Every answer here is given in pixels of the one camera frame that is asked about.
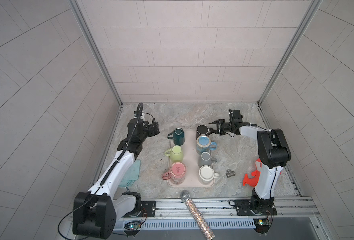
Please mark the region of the black mug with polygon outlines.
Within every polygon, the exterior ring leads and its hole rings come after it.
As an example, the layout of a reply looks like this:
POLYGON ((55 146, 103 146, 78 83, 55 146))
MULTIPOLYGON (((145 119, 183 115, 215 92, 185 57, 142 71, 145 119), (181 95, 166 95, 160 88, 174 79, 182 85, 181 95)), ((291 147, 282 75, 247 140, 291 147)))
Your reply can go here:
POLYGON ((200 136, 209 136, 211 134, 211 130, 206 125, 198 125, 196 128, 196 139, 200 136))

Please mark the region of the iridescent blue butterfly mug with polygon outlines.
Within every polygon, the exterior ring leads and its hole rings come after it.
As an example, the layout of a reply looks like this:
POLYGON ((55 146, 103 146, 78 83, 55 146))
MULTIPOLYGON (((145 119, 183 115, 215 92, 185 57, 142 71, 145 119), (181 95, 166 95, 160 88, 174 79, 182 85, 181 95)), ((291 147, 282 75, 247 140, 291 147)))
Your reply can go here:
POLYGON ((198 136, 196 139, 196 151, 199 155, 204 152, 214 151, 217 148, 217 144, 212 142, 206 135, 198 136))

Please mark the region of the dark green mug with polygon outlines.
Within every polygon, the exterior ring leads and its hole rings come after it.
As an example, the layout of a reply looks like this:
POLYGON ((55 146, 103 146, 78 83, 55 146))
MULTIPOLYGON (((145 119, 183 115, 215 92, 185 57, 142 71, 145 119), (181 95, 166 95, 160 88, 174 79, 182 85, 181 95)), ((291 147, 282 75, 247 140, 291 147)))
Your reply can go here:
POLYGON ((175 128, 174 131, 167 136, 168 140, 172 140, 174 145, 182 146, 185 142, 185 133, 182 128, 175 128))

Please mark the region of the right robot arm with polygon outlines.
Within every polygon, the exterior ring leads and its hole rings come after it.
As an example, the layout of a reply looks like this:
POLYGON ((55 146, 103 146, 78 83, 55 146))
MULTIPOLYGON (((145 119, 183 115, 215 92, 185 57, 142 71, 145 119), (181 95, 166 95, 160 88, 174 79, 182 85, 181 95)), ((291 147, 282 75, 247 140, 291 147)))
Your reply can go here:
POLYGON ((229 122, 224 119, 211 122, 216 128, 210 128, 210 133, 220 136, 233 133, 257 141, 261 169, 259 181, 252 191, 250 211, 254 215, 265 214, 274 206, 274 190, 278 177, 292 158, 285 134, 281 129, 266 129, 244 122, 244 116, 239 110, 229 109, 229 116, 229 122))

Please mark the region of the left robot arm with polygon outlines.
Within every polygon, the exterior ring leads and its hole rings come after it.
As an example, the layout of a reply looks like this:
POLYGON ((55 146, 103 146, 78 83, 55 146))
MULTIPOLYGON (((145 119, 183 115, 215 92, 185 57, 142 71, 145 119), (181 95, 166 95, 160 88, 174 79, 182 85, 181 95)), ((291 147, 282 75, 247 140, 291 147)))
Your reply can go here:
POLYGON ((79 192, 74 199, 74 235, 106 240, 118 219, 142 212, 139 193, 125 192, 113 199, 125 173, 142 151, 146 138, 160 133, 158 122, 144 120, 143 103, 139 103, 134 114, 128 123, 128 136, 120 142, 108 169, 87 192, 79 192))

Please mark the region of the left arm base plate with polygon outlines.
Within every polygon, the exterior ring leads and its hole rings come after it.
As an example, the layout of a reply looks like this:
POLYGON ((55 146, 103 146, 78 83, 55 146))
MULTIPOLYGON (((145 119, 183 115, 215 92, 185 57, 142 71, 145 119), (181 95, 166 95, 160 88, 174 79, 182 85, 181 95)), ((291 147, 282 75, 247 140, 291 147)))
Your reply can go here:
POLYGON ((141 209, 138 213, 134 214, 125 214, 124 218, 142 218, 143 217, 143 212, 142 210, 145 210, 147 217, 154 217, 155 212, 156 212, 156 201, 142 201, 141 202, 141 209))

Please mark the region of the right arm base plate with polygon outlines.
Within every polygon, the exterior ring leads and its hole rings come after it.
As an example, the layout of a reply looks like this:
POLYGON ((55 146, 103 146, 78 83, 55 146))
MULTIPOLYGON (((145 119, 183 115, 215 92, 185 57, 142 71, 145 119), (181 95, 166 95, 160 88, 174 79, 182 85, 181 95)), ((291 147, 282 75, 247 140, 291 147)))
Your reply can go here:
POLYGON ((236 209, 238 216, 276 216, 277 209, 274 203, 267 200, 267 204, 253 208, 250 200, 230 200, 229 205, 236 209))

